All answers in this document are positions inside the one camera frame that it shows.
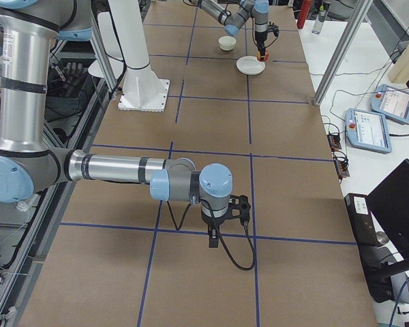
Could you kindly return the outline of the black computer box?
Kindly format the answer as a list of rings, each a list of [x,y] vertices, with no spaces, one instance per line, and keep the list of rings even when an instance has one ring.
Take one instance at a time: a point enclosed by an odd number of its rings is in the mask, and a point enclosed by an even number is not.
[[[344,201],[359,248],[365,280],[373,299],[378,303],[398,300],[409,304],[409,290],[407,286],[403,286],[406,269],[386,247],[388,236],[376,231],[367,196],[348,193]]]

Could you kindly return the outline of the red bottle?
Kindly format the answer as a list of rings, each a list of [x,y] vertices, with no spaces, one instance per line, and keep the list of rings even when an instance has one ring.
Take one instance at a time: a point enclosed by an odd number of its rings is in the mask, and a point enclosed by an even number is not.
[[[297,18],[297,29],[302,29],[305,25],[305,21],[307,20],[307,16],[309,14],[311,0],[303,0],[301,9]]]

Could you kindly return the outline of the white pedestal column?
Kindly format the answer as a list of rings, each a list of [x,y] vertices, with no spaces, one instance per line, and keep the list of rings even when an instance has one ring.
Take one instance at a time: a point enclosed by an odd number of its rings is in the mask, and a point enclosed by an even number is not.
[[[138,2],[108,3],[127,68],[119,109],[164,111],[170,81],[158,78],[151,68]]]

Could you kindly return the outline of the near blue teach pendant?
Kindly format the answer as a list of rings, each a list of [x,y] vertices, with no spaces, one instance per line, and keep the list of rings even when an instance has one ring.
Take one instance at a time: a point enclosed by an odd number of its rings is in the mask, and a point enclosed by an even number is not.
[[[385,115],[349,108],[345,115],[346,139],[350,146],[377,153],[391,153]]]

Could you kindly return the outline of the wooden board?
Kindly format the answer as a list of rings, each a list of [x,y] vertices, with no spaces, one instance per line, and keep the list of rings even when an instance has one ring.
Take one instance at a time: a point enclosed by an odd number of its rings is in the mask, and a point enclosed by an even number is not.
[[[409,81],[409,45],[388,73],[388,77],[396,84],[406,84]]]

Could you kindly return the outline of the near orange black connector box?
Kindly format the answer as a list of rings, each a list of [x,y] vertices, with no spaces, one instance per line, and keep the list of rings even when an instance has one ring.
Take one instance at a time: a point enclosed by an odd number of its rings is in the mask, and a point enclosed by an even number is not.
[[[339,150],[333,151],[332,155],[338,179],[341,181],[343,178],[348,178],[350,173],[348,170],[349,162],[347,155]]]

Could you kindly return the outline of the white plate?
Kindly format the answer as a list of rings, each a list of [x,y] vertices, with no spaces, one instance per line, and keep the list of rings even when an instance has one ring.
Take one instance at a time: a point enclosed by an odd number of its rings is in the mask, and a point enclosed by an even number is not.
[[[266,65],[264,62],[259,61],[256,57],[244,56],[237,60],[236,67],[242,74],[255,76],[261,74]]]

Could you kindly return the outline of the red yellow apple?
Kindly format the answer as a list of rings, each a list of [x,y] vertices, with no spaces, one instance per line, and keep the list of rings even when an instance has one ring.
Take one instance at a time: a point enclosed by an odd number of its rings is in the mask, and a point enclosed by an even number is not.
[[[269,52],[266,51],[264,54],[261,54],[260,52],[258,52],[257,56],[256,56],[257,60],[259,62],[265,62],[268,60],[269,58]]]

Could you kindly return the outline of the white bowl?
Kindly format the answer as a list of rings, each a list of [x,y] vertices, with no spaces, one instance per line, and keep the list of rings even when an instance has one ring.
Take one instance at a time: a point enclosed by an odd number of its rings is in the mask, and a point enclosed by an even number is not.
[[[221,36],[218,39],[219,48],[223,51],[231,51],[237,44],[237,40],[235,37],[232,36]]]

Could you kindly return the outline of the far orange black connector box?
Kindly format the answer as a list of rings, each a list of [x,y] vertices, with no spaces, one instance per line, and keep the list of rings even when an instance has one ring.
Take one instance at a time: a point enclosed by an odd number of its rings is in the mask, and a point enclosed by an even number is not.
[[[341,146],[341,132],[339,128],[332,123],[325,123],[327,128],[327,140],[332,151],[338,151],[342,149]]]

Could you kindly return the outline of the aluminium frame post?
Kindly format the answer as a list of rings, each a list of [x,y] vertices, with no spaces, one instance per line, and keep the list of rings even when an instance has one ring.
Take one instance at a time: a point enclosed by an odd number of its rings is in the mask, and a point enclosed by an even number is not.
[[[342,36],[340,37],[337,43],[337,46],[331,57],[331,60],[329,61],[329,64],[326,68],[324,76],[322,77],[320,81],[320,84],[317,88],[315,96],[312,100],[313,105],[315,106],[321,105],[372,3],[373,3],[373,0],[358,1],[352,13],[352,16],[350,17],[349,21],[346,24],[346,27],[342,33]]]

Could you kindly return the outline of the far blue teach pendant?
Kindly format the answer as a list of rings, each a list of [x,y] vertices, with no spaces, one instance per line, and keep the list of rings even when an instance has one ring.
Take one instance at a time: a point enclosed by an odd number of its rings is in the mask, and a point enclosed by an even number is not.
[[[401,124],[409,122],[409,91],[382,84],[371,98],[371,109]]]

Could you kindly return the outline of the orange black connector box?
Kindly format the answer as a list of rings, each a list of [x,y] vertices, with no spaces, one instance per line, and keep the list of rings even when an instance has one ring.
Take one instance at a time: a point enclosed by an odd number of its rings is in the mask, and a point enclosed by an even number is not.
[[[342,149],[341,146],[341,132],[339,128],[332,123],[325,123],[327,128],[327,140],[332,151],[338,151]]]
[[[332,155],[338,179],[341,181],[343,178],[348,178],[350,173],[348,170],[349,162],[347,155],[339,150],[333,151]]]

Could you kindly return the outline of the clear water bottle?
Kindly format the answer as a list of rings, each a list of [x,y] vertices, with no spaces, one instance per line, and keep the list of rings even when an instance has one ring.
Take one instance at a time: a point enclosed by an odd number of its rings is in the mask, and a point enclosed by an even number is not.
[[[312,33],[313,34],[320,34],[323,24],[328,16],[329,8],[330,8],[330,1],[323,1],[318,9],[318,14],[316,17],[316,21],[314,23]]]

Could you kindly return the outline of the black monitor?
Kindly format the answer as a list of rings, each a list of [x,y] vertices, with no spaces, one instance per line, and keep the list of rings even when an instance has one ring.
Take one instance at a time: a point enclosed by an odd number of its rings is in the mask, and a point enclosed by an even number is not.
[[[402,257],[409,258],[409,159],[369,193],[367,205]]]

